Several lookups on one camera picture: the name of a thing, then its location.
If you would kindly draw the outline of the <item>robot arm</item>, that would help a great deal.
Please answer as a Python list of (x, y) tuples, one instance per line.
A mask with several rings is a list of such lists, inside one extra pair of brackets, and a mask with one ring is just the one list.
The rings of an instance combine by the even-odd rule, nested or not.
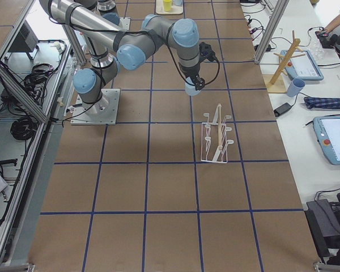
[(108, 20), (114, 21), (115, 24), (119, 24), (120, 17), (114, 0), (75, 0), (75, 2)]
[(185, 81), (188, 95), (198, 94), (206, 85), (200, 77), (204, 60), (198, 27), (192, 19), (171, 22), (154, 14), (145, 17), (137, 32), (127, 31), (95, 12), (97, 2), (41, 1), (49, 18), (84, 34), (90, 49), (92, 68), (81, 69), (74, 77), (74, 87), (88, 115), (103, 113), (109, 101), (103, 87), (119, 73), (119, 68), (135, 70), (153, 56), (161, 46), (175, 49), (178, 71)]

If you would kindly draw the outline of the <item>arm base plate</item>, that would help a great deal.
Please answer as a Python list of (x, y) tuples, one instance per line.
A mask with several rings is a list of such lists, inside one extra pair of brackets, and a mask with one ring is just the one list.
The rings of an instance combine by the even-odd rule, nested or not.
[(120, 22), (118, 26), (120, 27), (120, 29), (128, 31), (130, 29), (130, 22), (131, 22), (130, 17), (120, 18)]
[(70, 120), (72, 125), (115, 125), (117, 120), (120, 89), (103, 88), (102, 98), (94, 105), (82, 103), (80, 95), (76, 102), (82, 104), (73, 111), (74, 118)]

